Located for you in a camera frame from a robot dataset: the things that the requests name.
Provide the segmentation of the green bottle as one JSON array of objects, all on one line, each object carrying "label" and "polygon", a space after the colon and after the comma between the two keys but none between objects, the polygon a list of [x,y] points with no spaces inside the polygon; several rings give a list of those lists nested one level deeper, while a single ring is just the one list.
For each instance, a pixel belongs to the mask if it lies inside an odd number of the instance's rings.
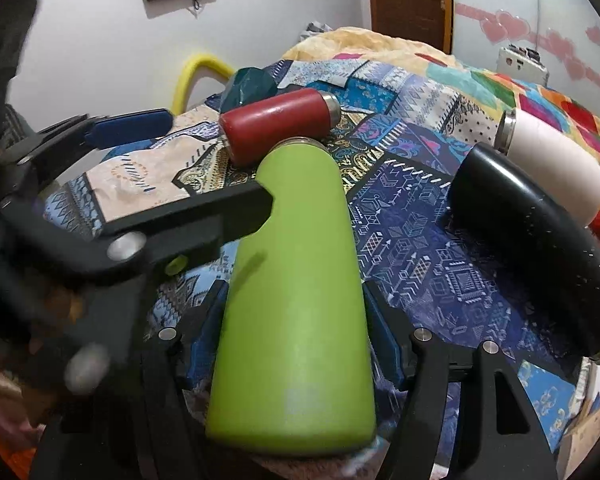
[{"label": "green bottle", "polygon": [[323,145],[279,143],[260,162],[268,220],[238,245],[206,433],[249,452],[330,455],[376,428],[370,345],[340,170]]}]

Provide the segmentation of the dark teal cup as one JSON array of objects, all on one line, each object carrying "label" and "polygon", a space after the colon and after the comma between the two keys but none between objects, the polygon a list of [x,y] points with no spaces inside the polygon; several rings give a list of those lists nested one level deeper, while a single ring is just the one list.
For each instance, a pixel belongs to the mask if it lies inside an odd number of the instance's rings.
[{"label": "dark teal cup", "polygon": [[220,97],[220,113],[263,101],[275,96],[277,84],[266,71],[257,67],[244,67],[230,77]]}]

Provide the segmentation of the red bottle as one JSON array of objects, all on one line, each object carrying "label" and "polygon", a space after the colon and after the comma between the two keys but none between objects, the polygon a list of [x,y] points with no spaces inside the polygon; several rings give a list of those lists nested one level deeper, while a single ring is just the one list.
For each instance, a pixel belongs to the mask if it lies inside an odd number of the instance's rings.
[{"label": "red bottle", "polygon": [[247,167],[296,136],[323,139],[340,119],[336,96],[303,88],[229,110],[219,125],[233,165]]}]

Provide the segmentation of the yellow foam tube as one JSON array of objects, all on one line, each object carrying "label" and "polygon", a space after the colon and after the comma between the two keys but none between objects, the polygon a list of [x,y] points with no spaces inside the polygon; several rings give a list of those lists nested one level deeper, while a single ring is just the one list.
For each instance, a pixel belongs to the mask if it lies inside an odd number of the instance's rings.
[{"label": "yellow foam tube", "polygon": [[173,115],[181,115],[186,111],[190,92],[192,92],[195,79],[200,70],[208,70],[224,80],[229,80],[235,73],[232,66],[210,53],[196,53],[190,56],[185,62],[175,85],[170,107]]}]

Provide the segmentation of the patchwork blue bedspread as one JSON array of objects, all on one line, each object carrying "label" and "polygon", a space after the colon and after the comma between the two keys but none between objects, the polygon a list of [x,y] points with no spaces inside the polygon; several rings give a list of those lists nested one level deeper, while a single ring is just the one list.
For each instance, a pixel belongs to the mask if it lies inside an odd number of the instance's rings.
[{"label": "patchwork blue bedspread", "polygon": [[[283,60],[268,73],[280,91],[323,90],[342,105],[326,146],[347,192],[362,278],[445,341],[497,342],[557,450],[571,419],[573,358],[540,330],[490,252],[471,247],[443,217],[445,182],[475,138],[492,136],[494,121],[456,90],[383,62]],[[46,198],[45,217],[92,238],[107,221],[142,210],[144,194],[175,200],[252,179],[228,159],[219,109],[220,97],[209,96],[166,136],[119,142]]]}]

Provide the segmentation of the grey clothes pile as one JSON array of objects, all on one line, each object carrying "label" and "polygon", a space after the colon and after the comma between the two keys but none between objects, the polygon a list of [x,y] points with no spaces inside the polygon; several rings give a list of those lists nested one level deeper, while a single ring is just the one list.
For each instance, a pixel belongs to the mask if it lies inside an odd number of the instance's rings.
[{"label": "grey clothes pile", "polygon": [[325,23],[321,23],[321,22],[317,22],[317,21],[309,22],[309,24],[306,25],[306,28],[303,29],[302,32],[300,32],[299,41],[303,41],[310,37],[314,37],[317,35],[324,34],[325,32],[331,32],[331,31],[332,31],[332,28]]}]

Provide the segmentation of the black bottle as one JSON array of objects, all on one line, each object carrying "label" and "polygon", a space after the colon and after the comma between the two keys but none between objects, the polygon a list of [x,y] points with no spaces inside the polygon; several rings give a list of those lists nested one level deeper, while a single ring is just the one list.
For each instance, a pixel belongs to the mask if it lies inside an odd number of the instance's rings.
[{"label": "black bottle", "polygon": [[478,143],[449,187],[454,230],[570,352],[600,363],[600,243],[520,168]]}]

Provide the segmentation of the white bottle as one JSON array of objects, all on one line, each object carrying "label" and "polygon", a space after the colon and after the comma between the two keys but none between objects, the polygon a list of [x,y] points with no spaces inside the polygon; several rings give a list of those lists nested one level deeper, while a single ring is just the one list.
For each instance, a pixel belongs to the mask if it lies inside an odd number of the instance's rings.
[{"label": "white bottle", "polygon": [[568,211],[589,226],[600,210],[600,164],[556,128],[520,108],[505,112],[494,148]]}]

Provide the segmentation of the white appliance box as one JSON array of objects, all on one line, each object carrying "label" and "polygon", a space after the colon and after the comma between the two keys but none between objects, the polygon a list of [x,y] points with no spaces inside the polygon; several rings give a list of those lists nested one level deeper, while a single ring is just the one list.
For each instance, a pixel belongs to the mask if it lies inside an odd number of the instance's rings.
[{"label": "white appliance box", "polygon": [[498,51],[496,71],[513,79],[546,87],[550,72],[541,62],[538,51],[509,44]]}]

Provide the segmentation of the colourful squares quilt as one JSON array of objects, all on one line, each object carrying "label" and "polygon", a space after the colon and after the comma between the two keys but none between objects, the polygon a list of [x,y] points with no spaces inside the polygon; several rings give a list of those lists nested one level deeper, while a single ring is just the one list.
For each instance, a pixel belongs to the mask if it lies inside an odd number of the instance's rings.
[{"label": "colourful squares quilt", "polygon": [[[490,143],[506,110],[560,131],[600,164],[600,118],[569,96],[470,67],[423,42],[343,27],[306,38],[273,68],[279,87],[329,89],[347,106],[393,115],[441,136],[456,157]],[[600,211],[590,226],[600,240]]]}]

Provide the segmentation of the sliding door wardrobe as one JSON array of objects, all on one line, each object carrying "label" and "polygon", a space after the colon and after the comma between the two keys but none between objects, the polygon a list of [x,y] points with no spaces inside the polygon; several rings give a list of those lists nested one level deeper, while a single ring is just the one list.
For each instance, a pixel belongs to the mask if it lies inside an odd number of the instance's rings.
[{"label": "sliding door wardrobe", "polygon": [[600,14],[588,0],[454,0],[460,62],[495,70],[508,44],[538,51],[552,88],[600,100]]}]

